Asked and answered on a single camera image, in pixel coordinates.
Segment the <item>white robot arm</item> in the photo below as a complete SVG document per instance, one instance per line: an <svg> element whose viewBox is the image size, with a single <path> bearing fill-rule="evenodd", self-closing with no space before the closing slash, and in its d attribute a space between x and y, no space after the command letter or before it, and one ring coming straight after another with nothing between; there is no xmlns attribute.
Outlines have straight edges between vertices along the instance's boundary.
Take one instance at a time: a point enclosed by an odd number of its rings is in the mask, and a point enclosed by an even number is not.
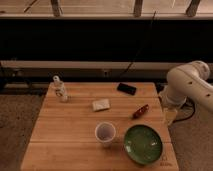
<svg viewBox="0 0 213 171"><path fill-rule="evenodd" d="M203 61L192 61L170 69L167 85L159 92L164 122L171 125L187 98L213 112L213 86L206 82L210 68Z"/></svg>

